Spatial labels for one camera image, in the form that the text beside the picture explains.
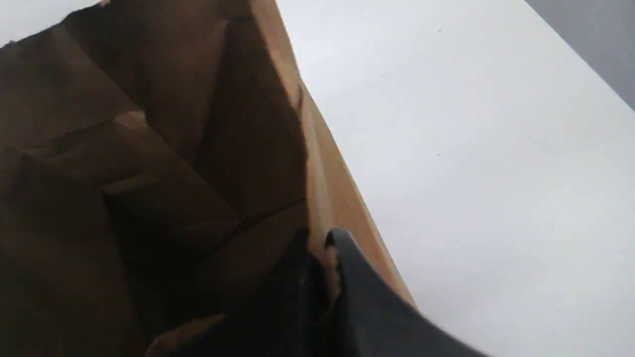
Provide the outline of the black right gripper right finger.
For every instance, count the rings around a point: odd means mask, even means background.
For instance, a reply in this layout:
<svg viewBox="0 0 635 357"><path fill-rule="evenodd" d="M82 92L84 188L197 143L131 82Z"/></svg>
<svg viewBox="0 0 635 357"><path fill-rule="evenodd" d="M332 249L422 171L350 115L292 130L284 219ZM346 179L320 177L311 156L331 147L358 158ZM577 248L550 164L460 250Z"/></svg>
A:
<svg viewBox="0 0 635 357"><path fill-rule="evenodd" d="M365 257L345 229L327 233L336 248L339 273L339 327L342 350L350 357L480 357L406 302Z"/></svg>

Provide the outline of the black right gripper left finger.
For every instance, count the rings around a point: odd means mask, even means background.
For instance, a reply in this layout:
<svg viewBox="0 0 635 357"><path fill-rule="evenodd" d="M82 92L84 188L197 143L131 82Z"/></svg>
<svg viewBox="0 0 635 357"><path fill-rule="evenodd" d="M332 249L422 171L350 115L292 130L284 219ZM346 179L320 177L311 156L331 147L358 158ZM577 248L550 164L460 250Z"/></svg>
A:
<svg viewBox="0 0 635 357"><path fill-rule="evenodd" d="M295 232L257 292L229 313L167 336L166 357L335 357L338 251L328 234L319 255Z"/></svg>

